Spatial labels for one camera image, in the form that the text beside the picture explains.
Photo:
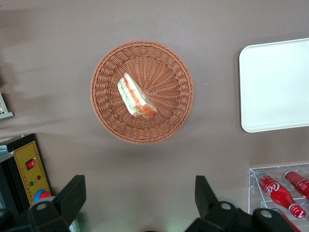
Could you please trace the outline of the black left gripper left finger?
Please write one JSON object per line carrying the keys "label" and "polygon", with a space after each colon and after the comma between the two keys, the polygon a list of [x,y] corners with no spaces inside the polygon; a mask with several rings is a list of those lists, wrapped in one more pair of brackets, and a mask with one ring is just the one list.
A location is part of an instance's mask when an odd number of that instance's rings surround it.
{"label": "black left gripper left finger", "polygon": [[68,232],[85,201],[85,176],[76,175],[58,195],[40,199],[28,210],[30,230]]}

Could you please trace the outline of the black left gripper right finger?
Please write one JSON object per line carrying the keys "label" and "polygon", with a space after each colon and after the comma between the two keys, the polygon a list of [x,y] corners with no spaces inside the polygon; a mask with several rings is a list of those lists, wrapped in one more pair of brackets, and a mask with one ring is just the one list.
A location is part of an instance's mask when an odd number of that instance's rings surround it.
{"label": "black left gripper right finger", "polygon": [[252,232],[252,216],[227,201],[219,201],[204,176],[195,180],[195,203],[200,217],[187,232]]}

